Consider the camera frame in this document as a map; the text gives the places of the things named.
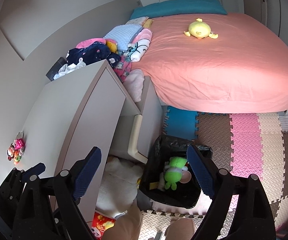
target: patterned pillow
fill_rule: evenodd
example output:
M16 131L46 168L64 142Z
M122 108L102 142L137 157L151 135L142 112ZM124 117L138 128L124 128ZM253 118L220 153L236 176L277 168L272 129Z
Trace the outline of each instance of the patterned pillow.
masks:
M148 17L139 17L133 20L129 20L126 24L139 24L142 25L146 22L146 20L148 19Z
M151 24L153 23L154 20L148 19L146 22L143 24L143 28L151 28Z

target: green frog plush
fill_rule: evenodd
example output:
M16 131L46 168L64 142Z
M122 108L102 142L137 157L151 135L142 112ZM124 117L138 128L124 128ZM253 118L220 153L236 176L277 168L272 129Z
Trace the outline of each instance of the green frog plush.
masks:
M219 37L218 34L213 34L211 31L211 27L207 23L203 22L202 19L199 18L196 19L196 22L193 22L188 26L188 32L184 32L184 34L188 37L193 35L199 40L207 36L212 39L217 39Z
M182 178L182 171L186 171L188 168L185 166L187 159L182 157L171 157L170 163L165 166L166 173L164 179L166 181L165 189L171 188L177 189L176 183Z

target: foam floor mat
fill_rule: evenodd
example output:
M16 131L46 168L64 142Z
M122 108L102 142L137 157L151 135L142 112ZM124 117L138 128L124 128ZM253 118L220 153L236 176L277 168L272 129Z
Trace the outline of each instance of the foam floor mat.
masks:
M162 240L165 239L164 233L167 227L171 224L172 218L192 218L196 227L202 223L204 216L190 216L183 215L179 213L168 213L168 212L154 212L153 210L147 210L147 212L143 213L143 224L141 228L141 232L138 240L148 240L150 238L154 238L157 232L162 231ZM223 224L223 228L220 231L220 234L217 239L222 239L228 235L230 226L233 221L233 217L235 214L235 210L232 212L228 212L225 222Z
M175 136L185 138L188 135L186 139L192 139L195 130L195 140L212 147L213 161L219 168L241 177L257 174L267 194L275 225L277 228L282 225L288 219L288 132L282 132L277 113L185 112L170 108L164 133L174 135L175 124L181 123ZM182 122L188 122L187 132L182 132L186 127ZM230 212L235 210L237 201L238 196L233 196Z

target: black trash bag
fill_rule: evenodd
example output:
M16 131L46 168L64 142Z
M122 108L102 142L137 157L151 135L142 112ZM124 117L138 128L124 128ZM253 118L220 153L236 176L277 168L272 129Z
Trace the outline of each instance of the black trash bag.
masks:
M169 162L170 157L174 156L187 158L186 151L190 145L196 145L204 157L212 158L211 147L174 136L159 136L149 152L148 161L139 185L140 191L152 200L166 205L186 209L196 206L201 188L190 165L188 165L188 171L191 173L192 179L188 183L177 182L176 190L161 191L154 188L156 182L160 180L160 173L164 170L165 162Z

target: red packaging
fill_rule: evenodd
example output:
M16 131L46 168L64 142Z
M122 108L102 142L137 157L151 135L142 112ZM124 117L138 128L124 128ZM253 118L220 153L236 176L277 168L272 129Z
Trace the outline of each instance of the red packaging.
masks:
M108 228L114 226L116 219L106 217L95 211L91 231L96 239L100 240Z

